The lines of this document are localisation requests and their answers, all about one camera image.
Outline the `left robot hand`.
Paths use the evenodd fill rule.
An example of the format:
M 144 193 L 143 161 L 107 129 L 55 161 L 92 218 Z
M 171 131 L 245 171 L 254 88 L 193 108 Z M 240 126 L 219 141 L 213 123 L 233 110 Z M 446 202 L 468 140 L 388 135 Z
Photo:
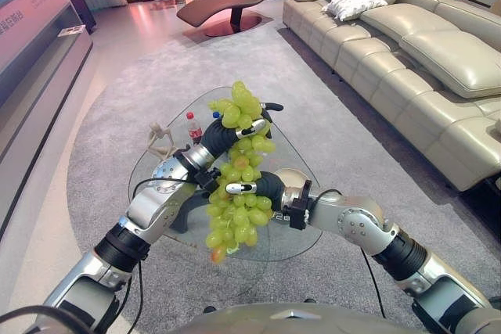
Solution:
M 269 116 L 269 110 L 281 111 L 283 105 L 274 102 L 261 103 L 262 118 L 255 120 L 249 128 L 237 131 L 235 128 L 225 128 L 222 120 L 217 119 L 209 125 L 204 132 L 200 144 L 215 158 L 219 158 L 224 152 L 228 151 L 235 142 L 242 138 L 256 135 L 267 125 L 267 121 L 272 123 Z

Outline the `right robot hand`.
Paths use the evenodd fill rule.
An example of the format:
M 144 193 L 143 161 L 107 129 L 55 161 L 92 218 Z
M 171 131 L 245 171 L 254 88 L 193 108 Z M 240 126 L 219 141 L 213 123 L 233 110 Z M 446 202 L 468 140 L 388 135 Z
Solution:
M 253 182 L 233 182 L 227 184 L 225 191 L 233 195 L 256 194 L 272 201 L 272 210 L 282 210 L 282 197 L 285 185 L 278 175 L 262 171 L 261 177 Z

